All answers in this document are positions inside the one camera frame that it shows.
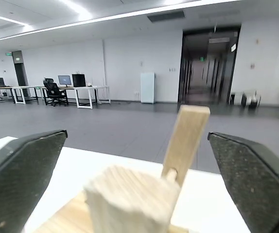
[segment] computer monitor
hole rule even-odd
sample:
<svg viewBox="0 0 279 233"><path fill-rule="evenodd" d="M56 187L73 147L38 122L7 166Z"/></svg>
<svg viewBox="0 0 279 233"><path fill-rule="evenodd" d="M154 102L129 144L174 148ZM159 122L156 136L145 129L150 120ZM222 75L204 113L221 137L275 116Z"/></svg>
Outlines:
<svg viewBox="0 0 279 233"><path fill-rule="evenodd" d="M69 75L58 75L58 80L61 85L71 85L71 80Z"/></svg>

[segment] ceiling vent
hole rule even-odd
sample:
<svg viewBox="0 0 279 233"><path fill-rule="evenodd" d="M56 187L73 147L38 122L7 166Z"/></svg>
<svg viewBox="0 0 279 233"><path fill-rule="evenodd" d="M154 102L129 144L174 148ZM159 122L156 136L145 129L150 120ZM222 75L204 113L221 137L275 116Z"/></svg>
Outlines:
<svg viewBox="0 0 279 233"><path fill-rule="evenodd" d="M4 24L4 25L0 26L0 29L10 28L14 25L15 25L15 23L7 23L7 24Z"/></svg>
<svg viewBox="0 0 279 233"><path fill-rule="evenodd" d="M165 14L150 15L147 17L152 23L156 23L161 21L185 18L185 14L184 11L175 11L175 12L165 13Z"/></svg>

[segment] doorway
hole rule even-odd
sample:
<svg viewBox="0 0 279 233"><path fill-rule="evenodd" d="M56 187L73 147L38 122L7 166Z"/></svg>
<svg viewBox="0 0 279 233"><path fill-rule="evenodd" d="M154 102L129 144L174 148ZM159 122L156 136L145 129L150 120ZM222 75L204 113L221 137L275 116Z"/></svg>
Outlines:
<svg viewBox="0 0 279 233"><path fill-rule="evenodd" d="M228 103L240 28L183 35L178 102Z"/></svg>

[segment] desk leg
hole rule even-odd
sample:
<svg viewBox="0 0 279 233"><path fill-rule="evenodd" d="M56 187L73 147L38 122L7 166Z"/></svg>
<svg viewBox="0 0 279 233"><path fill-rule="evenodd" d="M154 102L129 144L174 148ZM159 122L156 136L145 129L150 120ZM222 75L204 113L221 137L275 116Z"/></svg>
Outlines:
<svg viewBox="0 0 279 233"><path fill-rule="evenodd" d="M65 97L66 97L66 103L67 103L67 105L69 105L69 103L68 103L68 96L67 96L67 90L65 90Z"/></svg>
<svg viewBox="0 0 279 233"><path fill-rule="evenodd" d="M14 90L14 103L18 103L17 101L17 90L16 89L13 89Z"/></svg>
<svg viewBox="0 0 279 233"><path fill-rule="evenodd" d="M19 91L21 92L22 95L23 104L26 104L23 89L20 88Z"/></svg>
<svg viewBox="0 0 279 233"><path fill-rule="evenodd" d="M94 89L94 97L95 97L96 104L98 104L99 103L99 100L98 100L98 89Z"/></svg>
<svg viewBox="0 0 279 233"><path fill-rule="evenodd" d="M80 108L79 97L78 97L78 90L75 90L75 97L76 97L76 102L77 102L77 108Z"/></svg>
<svg viewBox="0 0 279 233"><path fill-rule="evenodd" d="M91 98L91 92L90 92L90 89L88 89L88 93L89 93L89 101L90 101L90 109L93 108L93 104L92 104L92 98Z"/></svg>
<svg viewBox="0 0 279 233"><path fill-rule="evenodd" d="M37 100L37 102L38 102L37 90L36 90L36 88L34 88L34 90L35 90L36 100Z"/></svg>
<svg viewBox="0 0 279 233"><path fill-rule="evenodd" d="M42 96L43 96L43 100L44 100L45 105L48 105L47 98L46 98L46 93L44 92L44 89L42 89Z"/></svg>
<svg viewBox="0 0 279 233"><path fill-rule="evenodd" d="M13 101L13 103L15 103L15 100L14 100L14 95L13 95L13 91L12 91L12 89L10 89L10 92L11 92L11 96L12 96L12 101Z"/></svg>

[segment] desk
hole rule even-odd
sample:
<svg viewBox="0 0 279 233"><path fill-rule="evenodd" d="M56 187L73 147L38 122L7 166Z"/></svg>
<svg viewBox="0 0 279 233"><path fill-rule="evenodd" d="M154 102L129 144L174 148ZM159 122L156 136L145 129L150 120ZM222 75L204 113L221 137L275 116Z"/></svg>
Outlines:
<svg viewBox="0 0 279 233"><path fill-rule="evenodd" d="M41 87L42 89L42 95L44 98L44 102L46 105L47 104L47 99L46 99L46 95L45 95L45 90L46 87ZM102 104L102 103L111 103L110 100L110 93L109 93L109 86L82 86L82 87L58 87L58 89L60 90L74 90L75 91L75 97L76 97L76 103L78 108L88 108L88 109L92 109L93 108L93 104L97 103L97 104ZM108 93L108 100L99 100L98 96L99 96L99 89L105 89L107 90ZM78 90L87 90L88 94L89 94L89 103L80 103L79 101L79 94L78 94ZM95 102L92 101L91 98L91 90L94 90L94 96L95 96Z"/></svg>
<svg viewBox="0 0 279 233"><path fill-rule="evenodd" d="M12 101L13 103L15 103L15 99L14 99L14 95L13 95L11 86L0 87L0 90L10 90L10 92L11 92L11 98L0 97L1 98L0 101Z"/></svg>
<svg viewBox="0 0 279 233"><path fill-rule="evenodd" d="M0 139L0 148L13 137ZM159 177L162 164L63 147L50 184L25 225L34 233L66 203L76 197L83 184L111 165ZM249 233L221 175L189 170L179 195L172 224L199 233Z"/></svg>
<svg viewBox="0 0 279 233"><path fill-rule="evenodd" d="M91 90L94 90L94 95L95 95L95 101L96 103L102 104L102 103L110 103L110 93L109 93L109 86L82 86L82 87L74 87L75 89L75 96L76 96L76 102L77 102L77 108L88 108L92 109L93 108L93 103L91 99ZM98 96L99 96L99 89L105 89L107 90L108 93L108 100L103 100L100 101ZM78 95L78 90L87 90L89 94L89 106L86 106L86 104L80 104L79 102L79 95Z"/></svg>
<svg viewBox="0 0 279 233"><path fill-rule="evenodd" d="M23 89L31 89L31 88L34 89L34 91L35 91L35 97L29 97L29 99L26 100L24 97ZM12 89L14 90L15 103L26 104L27 101L33 101L33 100L38 101L37 89L40 89L40 88L41 88L41 86L13 86ZM17 90L19 90L21 93L22 101L18 101Z"/></svg>

